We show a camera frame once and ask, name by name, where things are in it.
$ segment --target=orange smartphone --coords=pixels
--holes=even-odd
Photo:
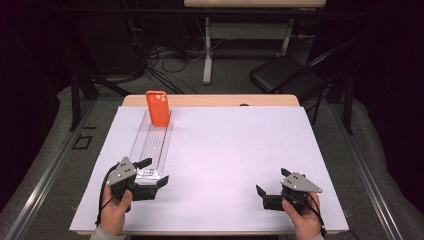
[[[168,96],[164,91],[147,91],[147,106],[153,126],[166,127],[169,123]]]

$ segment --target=clear acrylic stand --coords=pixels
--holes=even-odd
[[[149,110],[146,110],[131,150],[130,159],[132,162],[139,162],[146,158],[152,158],[152,164],[138,169],[137,178],[158,180],[163,177],[172,127],[171,120],[167,127],[153,126]]]

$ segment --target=white desk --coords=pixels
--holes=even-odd
[[[184,6],[194,8],[322,8],[326,0],[184,0]],[[281,39],[277,56],[284,56],[290,41],[293,20],[287,23],[212,23],[206,17],[205,24],[205,68],[203,83],[210,84],[212,78],[211,39]]]
[[[293,233],[284,212],[263,209],[255,188],[258,184],[268,194],[277,194],[283,167],[306,174],[323,189],[321,211],[330,233],[348,230],[303,108],[170,105],[174,126],[164,170],[169,183],[158,191],[156,200],[133,202],[125,233]],[[103,177],[129,155],[145,110],[119,108],[70,230],[89,234],[95,229]]]

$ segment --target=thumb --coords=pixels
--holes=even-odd
[[[121,199],[121,202],[119,203],[117,209],[120,212],[125,213],[128,209],[128,207],[131,205],[133,195],[129,190],[125,190],[124,196]]]
[[[283,209],[286,211],[287,215],[292,219],[295,225],[300,224],[303,220],[302,216],[296,211],[296,209],[289,203],[287,200],[283,200]]]

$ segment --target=sleeve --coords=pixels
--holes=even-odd
[[[90,238],[90,240],[124,240],[124,239],[125,239],[125,235],[115,236],[106,232],[101,227],[97,227]]]
[[[315,236],[311,240],[324,240],[324,238],[322,237],[321,233],[319,233],[317,236]]]

